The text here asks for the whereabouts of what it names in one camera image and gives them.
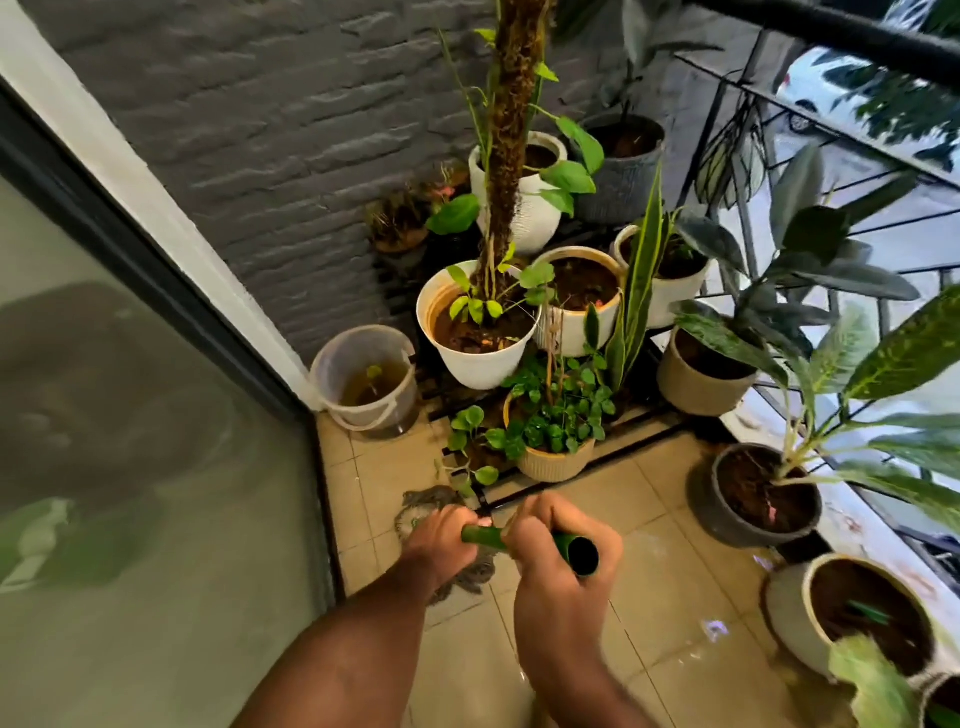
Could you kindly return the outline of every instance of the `human hand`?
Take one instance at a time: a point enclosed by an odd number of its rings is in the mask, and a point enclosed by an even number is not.
[[[600,554],[596,573],[578,579],[552,531],[591,539]],[[514,625],[516,651],[538,692],[574,679],[586,661],[602,664],[600,633],[623,541],[608,525],[556,493],[528,497],[504,529],[504,543],[520,570]]]
[[[400,560],[425,566],[433,594],[476,559],[477,545],[465,544],[460,532],[465,525],[479,522],[477,515],[462,505],[434,511],[414,528],[403,544]]]

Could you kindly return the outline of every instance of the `grey plant pot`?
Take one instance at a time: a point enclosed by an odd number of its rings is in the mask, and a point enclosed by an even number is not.
[[[604,159],[603,166],[593,175],[597,191],[592,195],[576,196],[578,220],[597,225],[626,225],[646,212],[657,164],[663,155],[666,132],[652,119],[638,116],[628,118],[642,119],[644,123],[656,125],[664,136],[664,141],[653,152],[639,157]],[[620,113],[612,111],[591,116],[584,120],[582,126],[590,132],[615,124],[619,120]],[[578,161],[583,161],[579,150],[574,149],[573,156]]]
[[[692,484],[690,493],[690,510],[697,517],[700,525],[717,541],[729,546],[745,548],[749,546],[780,546],[788,544],[809,534],[817,523],[823,510],[820,492],[813,486],[813,493],[817,498],[817,512],[810,523],[793,533],[772,533],[747,523],[733,512],[720,492],[720,482],[717,477],[720,463],[732,452],[743,449],[761,449],[780,455],[773,448],[765,445],[731,445],[713,461],[709,477],[702,478],[699,483]]]

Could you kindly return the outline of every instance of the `grey brick wall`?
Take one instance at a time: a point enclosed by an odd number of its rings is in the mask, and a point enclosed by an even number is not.
[[[470,29],[492,26],[490,0],[23,4],[305,361],[344,328],[388,320],[363,208],[472,145],[433,29],[481,83]],[[711,62],[742,65],[755,28],[686,15],[684,37],[728,49]],[[611,50],[551,52],[562,83],[546,105],[583,112],[618,46],[613,34]],[[647,88],[644,109],[670,134],[674,200],[715,86],[664,63]]]

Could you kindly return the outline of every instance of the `car wheel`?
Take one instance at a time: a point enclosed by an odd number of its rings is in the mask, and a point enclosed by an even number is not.
[[[816,113],[816,108],[808,101],[801,101],[797,104],[797,106]],[[787,116],[786,123],[787,126],[790,127],[790,131],[796,134],[808,134],[817,128],[817,125],[812,121],[809,119],[804,119],[802,116],[796,113],[791,113],[789,116]]]

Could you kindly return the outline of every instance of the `bucket handle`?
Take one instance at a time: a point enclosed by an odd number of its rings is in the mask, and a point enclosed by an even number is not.
[[[369,425],[351,425],[334,412],[330,410],[330,417],[333,419],[337,425],[343,429],[348,429],[350,432],[366,432],[368,429],[377,429],[379,426],[383,425],[384,421],[393,414],[396,409],[396,399],[391,400],[390,404],[387,405],[386,409],[383,410],[383,414],[380,415],[376,420],[371,422]]]

